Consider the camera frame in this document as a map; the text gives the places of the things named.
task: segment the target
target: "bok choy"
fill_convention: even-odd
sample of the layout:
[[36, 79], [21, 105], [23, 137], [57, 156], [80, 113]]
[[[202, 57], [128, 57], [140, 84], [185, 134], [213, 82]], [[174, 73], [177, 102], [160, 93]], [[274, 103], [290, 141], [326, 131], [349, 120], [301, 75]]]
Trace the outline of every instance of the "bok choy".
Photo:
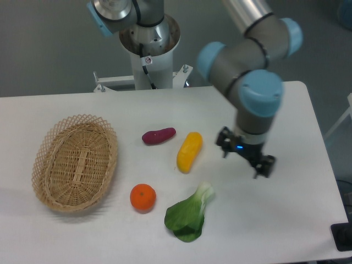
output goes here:
[[203, 181], [188, 199], [166, 210], [165, 226], [183, 242], [196, 240], [202, 234], [206, 203], [213, 196], [213, 186]]

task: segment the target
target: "purple sweet potato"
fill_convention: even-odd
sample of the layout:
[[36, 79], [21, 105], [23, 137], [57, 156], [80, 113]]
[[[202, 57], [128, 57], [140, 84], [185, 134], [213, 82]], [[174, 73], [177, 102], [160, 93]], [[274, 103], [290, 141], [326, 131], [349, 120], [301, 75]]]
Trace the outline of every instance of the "purple sweet potato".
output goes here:
[[164, 128], [156, 131], [148, 131], [142, 136], [142, 140], [147, 145], [157, 145], [167, 141], [176, 134], [174, 128]]

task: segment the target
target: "wicker basket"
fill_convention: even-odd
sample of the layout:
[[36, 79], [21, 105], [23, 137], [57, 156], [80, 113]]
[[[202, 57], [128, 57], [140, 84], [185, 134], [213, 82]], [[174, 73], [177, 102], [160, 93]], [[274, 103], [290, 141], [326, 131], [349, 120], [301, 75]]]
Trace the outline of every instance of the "wicker basket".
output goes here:
[[110, 124], [92, 115], [63, 119], [39, 149], [32, 174], [36, 196], [61, 212], [84, 210], [106, 192], [117, 162]]

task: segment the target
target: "metal bracket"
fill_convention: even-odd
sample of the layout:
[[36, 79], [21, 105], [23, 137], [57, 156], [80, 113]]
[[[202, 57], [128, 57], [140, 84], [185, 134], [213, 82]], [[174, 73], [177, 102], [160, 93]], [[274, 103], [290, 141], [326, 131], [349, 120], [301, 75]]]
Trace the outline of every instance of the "metal bracket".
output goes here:
[[331, 135], [334, 134], [334, 132], [337, 130], [337, 128], [341, 125], [341, 123], [348, 117], [352, 119], [352, 93], [349, 94], [347, 97], [348, 103], [349, 103], [349, 108], [337, 119], [337, 121], [333, 124], [333, 126], [324, 134], [323, 138], [324, 141], [328, 140]]
[[[180, 71], [173, 72], [173, 87], [172, 88], [183, 88], [187, 81], [187, 78], [192, 73], [193, 67], [184, 64]], [[108, 78], [99, 78], [96, 71], [93, 72], [96, 88], [94, 92], [107, 91], [107, 86], [125, 86], [125, 85], [134, 85], [133, 75], [130, 76], [120, 76], [120, 77], [108, 77]]]

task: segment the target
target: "yellow corn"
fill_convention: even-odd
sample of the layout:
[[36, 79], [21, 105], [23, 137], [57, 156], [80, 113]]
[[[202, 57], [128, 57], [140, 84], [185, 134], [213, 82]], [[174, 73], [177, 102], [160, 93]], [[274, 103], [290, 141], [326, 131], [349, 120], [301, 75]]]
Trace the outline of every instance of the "yellow corn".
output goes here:
[[177, 167], [182, 173], [189, 173], [202, 144], [203, 138], [198, 132], [191, 132], [187, 135], [177, 154]]

